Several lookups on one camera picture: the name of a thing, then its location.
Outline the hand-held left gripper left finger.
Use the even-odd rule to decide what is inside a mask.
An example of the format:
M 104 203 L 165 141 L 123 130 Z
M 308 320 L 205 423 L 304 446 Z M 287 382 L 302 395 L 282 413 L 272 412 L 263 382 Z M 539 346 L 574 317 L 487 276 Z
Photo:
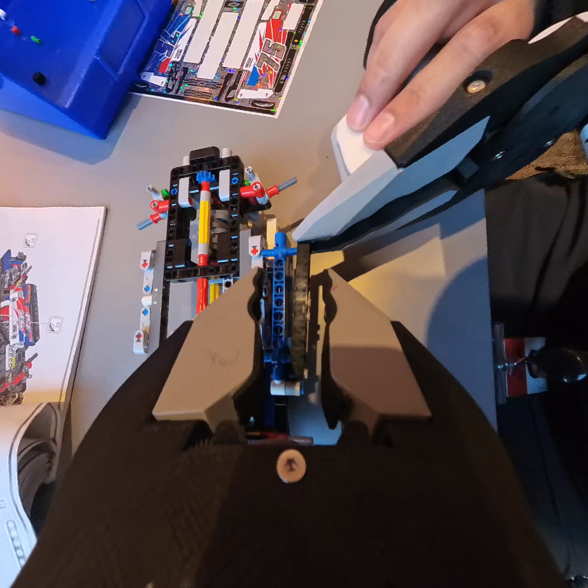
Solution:
M 236 402 L 260 371 L 254 303 L 262 278 L 251 269 L 195 317 L 152 410 L 157 421 L 239 423 Z

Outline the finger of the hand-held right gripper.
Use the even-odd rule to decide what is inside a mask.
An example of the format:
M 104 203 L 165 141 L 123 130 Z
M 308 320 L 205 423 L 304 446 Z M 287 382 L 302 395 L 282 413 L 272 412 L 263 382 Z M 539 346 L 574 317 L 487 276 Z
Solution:
M 381 229 L 402 228 L 449 204 L 464 188 L 465 185 L 457 183 L 430 183 L 412 194 L 401 196 L 383 205 L 375 213 L 354 222 L 336 236 L 313 240 L 312 252 L 321 254 L 341 251 Z
M 430 154 L 399 168 L 385 151 L 375 151 L 320 202 L 293 231 L 296 242 L 340 235 L 386 204 L 445 178 L 481 140 L 489 117 Z

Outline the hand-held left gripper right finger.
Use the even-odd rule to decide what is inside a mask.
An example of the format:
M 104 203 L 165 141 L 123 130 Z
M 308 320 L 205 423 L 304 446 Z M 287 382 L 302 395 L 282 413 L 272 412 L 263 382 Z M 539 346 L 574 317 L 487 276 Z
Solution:
M 432 416 L 389 317 L 334 270 L 324 270 L 320 394 L 329 426 Z

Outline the black holed toy beam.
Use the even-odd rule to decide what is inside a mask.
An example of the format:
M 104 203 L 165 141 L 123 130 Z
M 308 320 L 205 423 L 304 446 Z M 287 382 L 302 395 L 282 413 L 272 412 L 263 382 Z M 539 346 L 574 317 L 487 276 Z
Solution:
M 299 242 L 293 283 L 291 364 L 293 377 L 303 380 L 306 364 L 307 312 L 311 276 L 311 245 Z

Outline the toy brick vehicle chassis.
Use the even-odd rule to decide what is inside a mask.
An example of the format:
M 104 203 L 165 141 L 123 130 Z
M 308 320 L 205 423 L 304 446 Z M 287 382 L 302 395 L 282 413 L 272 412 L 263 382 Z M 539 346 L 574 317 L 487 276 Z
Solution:
M 296 178 L 264 187 L 251 166 L 228 148 L 191 151 L 171 171 L 169 190 L 148 186 L 150 217 L 144 230 L 166 223 L 166 239 L 141 254 L 143 298 L 133 351 L 147 355 L 168 336 L 170 287 L 195 284 L 195 313 L 200 314 L 248 271 L 261 268 L 263 408 L 249 417 L 250 440 L 284 438 L 289 433 L 289 398 L 305 394 L 291 364 L 292 298 L 297 247 L 264 217 L 271 199 L 297 183 Z

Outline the light grey desk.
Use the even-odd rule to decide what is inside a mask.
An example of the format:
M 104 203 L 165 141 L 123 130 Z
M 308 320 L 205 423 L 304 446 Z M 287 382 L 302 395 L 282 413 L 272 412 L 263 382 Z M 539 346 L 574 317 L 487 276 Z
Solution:
M 270 184 L 298 183 L 273 204 L 281 228 L 339 185 L 330 136 L 362 77 L 379 1 L 323 1 L 278 118 L 131 95 L 104 141 L 1 111 L 2 206 L 107 206 L 107 222 L 71 400 L 76 450 L 144 357 L 132 351 L 140 253 L 165 225 L 138 231 L 146 186 L 169 185 L 189 151 L 231 148 Z M 431 350 L 496 424 L 483 196 L 347 249 L 336 271 Z

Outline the person's right hand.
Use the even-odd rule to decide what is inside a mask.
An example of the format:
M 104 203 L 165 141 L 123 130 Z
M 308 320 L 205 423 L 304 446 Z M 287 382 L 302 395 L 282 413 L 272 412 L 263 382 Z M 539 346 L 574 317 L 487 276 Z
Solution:
M 372 150 L 439 110 L 496 50 L 526 40 L 537 1 L 396 1 L 378 20 L 347 113 Z

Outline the clear plastic badge holder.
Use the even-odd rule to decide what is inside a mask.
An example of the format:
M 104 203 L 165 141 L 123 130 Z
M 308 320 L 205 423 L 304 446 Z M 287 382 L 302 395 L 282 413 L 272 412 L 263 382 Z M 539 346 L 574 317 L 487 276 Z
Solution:
M 504 325 L 499 322 L 492 322 L 491 329 L 496 404 L 504 405 L 508 399 L 546 393 L 547 379 L 537 376 L 527 361 L 532 352 L 545 346 L 546 339 L 506 337 Z

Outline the person's dark clothing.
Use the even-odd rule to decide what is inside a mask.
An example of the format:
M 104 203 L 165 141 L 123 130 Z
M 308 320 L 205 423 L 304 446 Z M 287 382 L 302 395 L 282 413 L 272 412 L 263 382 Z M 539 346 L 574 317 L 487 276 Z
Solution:
M 541 173 L 486 193 L 492 320 L 507 337 L 587 351 L 587 176 Z M 587 587 L 587 378 L 497 411 L 533 520 L 569 587 Z

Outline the dark badge reel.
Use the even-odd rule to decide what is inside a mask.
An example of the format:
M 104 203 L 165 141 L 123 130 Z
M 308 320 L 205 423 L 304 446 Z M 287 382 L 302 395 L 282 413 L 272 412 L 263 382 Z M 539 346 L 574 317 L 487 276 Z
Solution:
M 531 350 L 525 357 L 529 375 L 535 379 L 576 383 L 587 377 L 587 352 L 555 346 Z

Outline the flat instruction booklet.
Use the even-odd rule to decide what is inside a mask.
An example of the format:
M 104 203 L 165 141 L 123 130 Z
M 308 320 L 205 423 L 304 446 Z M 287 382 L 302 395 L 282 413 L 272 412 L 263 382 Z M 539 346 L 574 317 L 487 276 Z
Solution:
M 107 210 L 1 208 L 1 405 L 67 403 Z

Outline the sticker sheet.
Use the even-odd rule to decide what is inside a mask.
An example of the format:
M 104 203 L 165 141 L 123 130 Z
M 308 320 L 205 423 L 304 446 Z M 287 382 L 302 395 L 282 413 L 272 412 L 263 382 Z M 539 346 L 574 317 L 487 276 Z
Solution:
M 277 118 L 323 1 L 172 1 L 130 93 Z

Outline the open instruction booklet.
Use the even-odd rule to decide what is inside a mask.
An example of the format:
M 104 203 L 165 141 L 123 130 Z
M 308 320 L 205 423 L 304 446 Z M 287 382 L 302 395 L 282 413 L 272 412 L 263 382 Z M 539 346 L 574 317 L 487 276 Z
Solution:
M 11 587 L 36 545 L 32 505 L 55 479 L 62 432 L 58 402 L 1 406 L 1 587 Z

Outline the blue plastic bin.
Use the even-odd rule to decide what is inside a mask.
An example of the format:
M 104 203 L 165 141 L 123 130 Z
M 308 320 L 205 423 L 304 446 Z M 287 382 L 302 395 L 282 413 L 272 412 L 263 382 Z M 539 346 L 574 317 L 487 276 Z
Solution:
M 171 1 L 1 1 L 1 109 L 105 139 Z

